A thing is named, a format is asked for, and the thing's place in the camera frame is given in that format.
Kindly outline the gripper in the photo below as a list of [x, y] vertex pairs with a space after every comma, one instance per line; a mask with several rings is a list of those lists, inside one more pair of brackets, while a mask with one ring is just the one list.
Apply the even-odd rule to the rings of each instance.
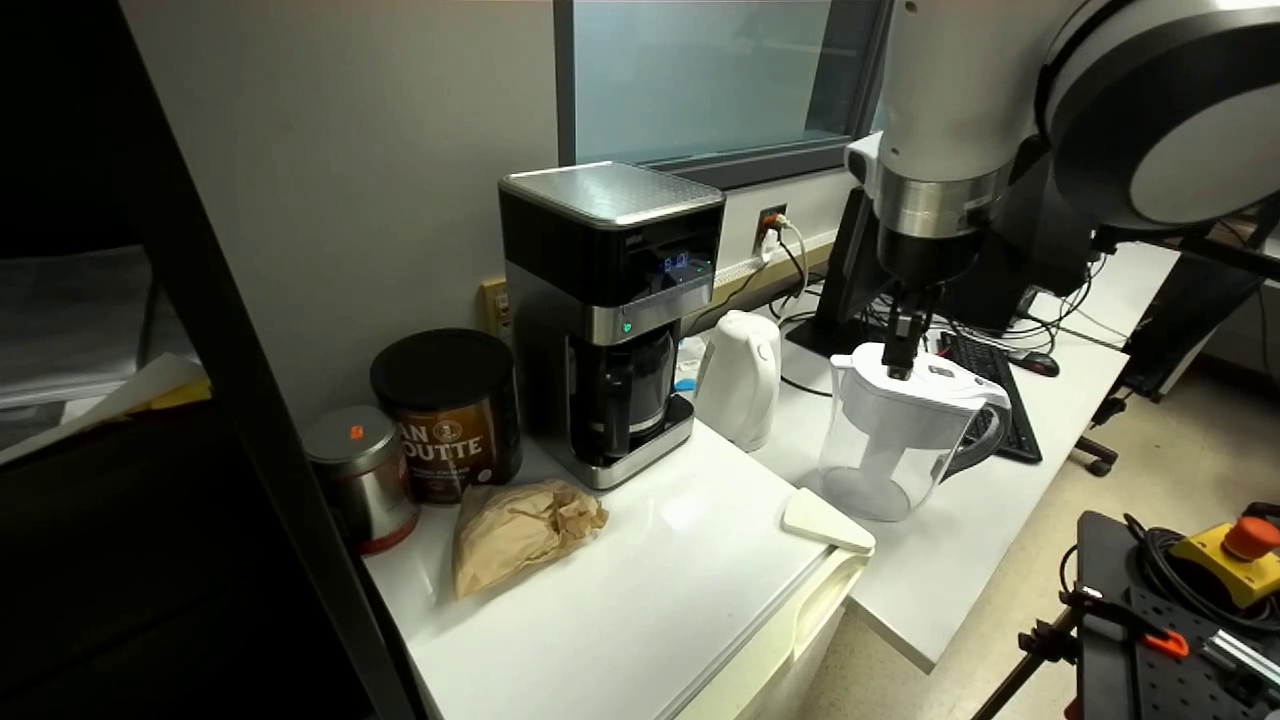
[[881, 228], [877, 258], [891, 277], [892, 301], [884, 320], [882, 364], [890, 378], [910, 378], [916, 348], [932, 325], [943, 286], [975, 261], [984, 232], [952, 237], [915, 237]]

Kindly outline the glass coffee carafe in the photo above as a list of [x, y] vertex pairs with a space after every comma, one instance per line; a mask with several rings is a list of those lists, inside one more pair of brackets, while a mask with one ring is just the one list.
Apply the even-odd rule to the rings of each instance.
[[580, 457], [612, 464], [660, 432], [672, 395], [676, 343], [671, 325], [621, 345], [570, 343], [575, 366], [570, 425]]

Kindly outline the dark brown coffee can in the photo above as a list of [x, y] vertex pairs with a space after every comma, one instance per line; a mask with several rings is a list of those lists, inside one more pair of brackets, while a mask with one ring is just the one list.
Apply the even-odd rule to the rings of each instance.
[[460, 503], [471, 487], [517, 475], [515, 356], [497, 337], [465, 328], [407, 336], [375, 356], [370, 384], [398, 430], [416, 502]]

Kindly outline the clear water filter pitcher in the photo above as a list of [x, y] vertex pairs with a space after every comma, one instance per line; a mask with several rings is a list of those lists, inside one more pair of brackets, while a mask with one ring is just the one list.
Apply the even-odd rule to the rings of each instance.
[[814, 491], [855, 519], [901, 521], [950, 477], [988, 457], [1012, 424], [992, 380], [919, 354], [906, 380], [888, 377], [883, 343], [829, 357], [829, 425]]

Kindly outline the black monitor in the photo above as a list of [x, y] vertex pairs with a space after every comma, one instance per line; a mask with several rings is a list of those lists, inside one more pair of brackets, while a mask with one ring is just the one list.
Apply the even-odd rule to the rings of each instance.
[[[1093, 229], [1056, 190], [1048, 158], [1018, 160], [1002, 201], [975, 260], [945, 286], [934, 320], [1000, 337], [1033, 291], [1065, 299], [1088, 279]], [[822, 356], [882, 341], [870, 307], [893, 282], [876, 256], [878, 229], [872, 201], [851, 191], [815, 315], [794, 325], [788, 341]]]

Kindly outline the white electric kettle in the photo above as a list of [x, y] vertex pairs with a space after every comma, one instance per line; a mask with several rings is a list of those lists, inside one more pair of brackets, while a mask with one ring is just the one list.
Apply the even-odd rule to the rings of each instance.
[[781, 387], [782, 338], [768, 318], [727, 311], [712, 328], [692, 396], [695, 418], [744, 452], [771, 434]]

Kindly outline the small white blue container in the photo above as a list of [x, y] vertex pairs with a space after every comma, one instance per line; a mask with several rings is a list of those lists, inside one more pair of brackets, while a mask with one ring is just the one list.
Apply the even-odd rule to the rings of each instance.
[[698, 392], [698, 383], [701, 370], [701, 360], [707, 351], [707, 342], [701, 336], [689, 336], [678, 342], [673, 391], [680, 397], [692, 402]]

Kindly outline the black office chair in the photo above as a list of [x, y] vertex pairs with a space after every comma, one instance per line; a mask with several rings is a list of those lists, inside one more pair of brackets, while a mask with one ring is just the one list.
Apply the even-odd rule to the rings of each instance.
[[1221, 222], [1213, 233], [1184, 245], [1210, 247], [1210, 255], [1183, 252], [1155, 300], [1128, 333], [1126, 365], [1091, 419], [1101, 427], [1126, 410], [1137, 395], [1157, 401], [1175, 369], [1206, 341], [1231, 313], [1254, 297], [1266, 281], [1280, 281], [1280, 256], [1266, 252], [1265, 225], [1245, 236]]

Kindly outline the window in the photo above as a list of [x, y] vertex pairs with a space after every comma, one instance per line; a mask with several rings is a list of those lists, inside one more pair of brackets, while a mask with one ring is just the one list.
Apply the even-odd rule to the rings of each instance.
[[833, 170], [870, 128], [893, 0], [552, 0], [558, 161], [719, 190]]

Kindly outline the black clamp with orange tips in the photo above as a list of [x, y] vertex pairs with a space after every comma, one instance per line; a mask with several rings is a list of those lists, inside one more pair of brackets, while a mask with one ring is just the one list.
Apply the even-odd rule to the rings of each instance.
[[1088, 585], [1061, 591], [1059, 598], [1065, 607], [1076, 611], [1080, 616], [1096, 616], [1124, 628], [1135, 644], [1142, 644], [1175, 660], [1190, 656], [1190, 646], [1184, 635], [1157, 626], [1129, 606], [1115, 603]]

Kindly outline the white mini fridge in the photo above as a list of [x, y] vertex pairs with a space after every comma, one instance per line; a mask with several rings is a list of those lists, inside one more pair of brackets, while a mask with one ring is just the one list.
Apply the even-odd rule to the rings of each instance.
[[844, 606], [790, 659], [833, 546], [792, 536], [797, 488], [705, 427], [602, 496], [582, 548], [456, 600], [454, 507], [366, 559], [440, 720], [797, 720]]

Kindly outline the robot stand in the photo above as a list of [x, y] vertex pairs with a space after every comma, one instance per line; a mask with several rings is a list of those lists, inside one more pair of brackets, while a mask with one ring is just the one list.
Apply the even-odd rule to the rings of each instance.
[[1169, 555], [1183, 534], [1087, 511], [1076, 521], [1076, 582], [1187, 638], [1190, 656], [1166, 657], [1135, 644], [1096, 616], [1082, 620], [1076, 697], [1082, 720], [1265, 720], [1280, 692], [1204, 653], [1226, 632], [1280, 665], [1280, 594], [1248, 610], [1216, 603]]

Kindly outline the crumpled brown paper bag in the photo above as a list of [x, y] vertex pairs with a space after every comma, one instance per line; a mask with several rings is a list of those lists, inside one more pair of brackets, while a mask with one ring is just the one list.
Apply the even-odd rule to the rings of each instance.
[[570, 556], [609, 519], [596, 496], [562, 479], [467, 488], [452, 541], [454, 597], [481, 594]]

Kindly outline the stack of papers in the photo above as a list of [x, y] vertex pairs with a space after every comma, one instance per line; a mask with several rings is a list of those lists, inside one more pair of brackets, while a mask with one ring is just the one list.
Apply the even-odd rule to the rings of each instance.
[[0, 466], [211, 393], [142, 247], [0, 260]]

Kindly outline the yellowed wall socket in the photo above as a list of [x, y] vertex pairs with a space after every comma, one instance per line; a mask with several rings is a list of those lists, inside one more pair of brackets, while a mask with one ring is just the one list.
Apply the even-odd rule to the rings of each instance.
[[484, 281], [479, 288], [480, 311], [486, 332], [509, 342], [511, 305], [504, 278]]

